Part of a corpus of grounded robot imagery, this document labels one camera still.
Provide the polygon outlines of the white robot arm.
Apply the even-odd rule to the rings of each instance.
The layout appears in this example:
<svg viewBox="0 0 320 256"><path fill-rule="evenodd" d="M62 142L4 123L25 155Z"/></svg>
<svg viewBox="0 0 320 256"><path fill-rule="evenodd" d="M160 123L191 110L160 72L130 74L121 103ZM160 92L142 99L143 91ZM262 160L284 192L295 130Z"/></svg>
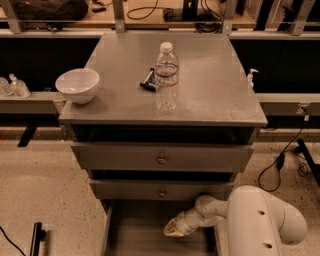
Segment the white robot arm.
<svg viewBox="0 0 320 256"><path fill-rule="evenodd" d="M283 245L295 245L307 234L302 213L291 204L254 187L239 186L226 201L202 195L193 208L165 226L168 237L184 237L200 227L227 222L229 256L284 256Z"/></svg>

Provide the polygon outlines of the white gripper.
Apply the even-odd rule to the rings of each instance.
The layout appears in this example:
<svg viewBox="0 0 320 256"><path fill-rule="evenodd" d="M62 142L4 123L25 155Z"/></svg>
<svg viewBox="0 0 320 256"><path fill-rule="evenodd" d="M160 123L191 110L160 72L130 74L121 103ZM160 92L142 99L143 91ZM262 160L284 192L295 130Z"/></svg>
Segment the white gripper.
<svg viewBox="0 0 320 256"><path fill-rule="evenodd" d="M181 238L192 234L200 227L202 215L196 210L179 213L164 227L164 235L171 238Z"/></svg>

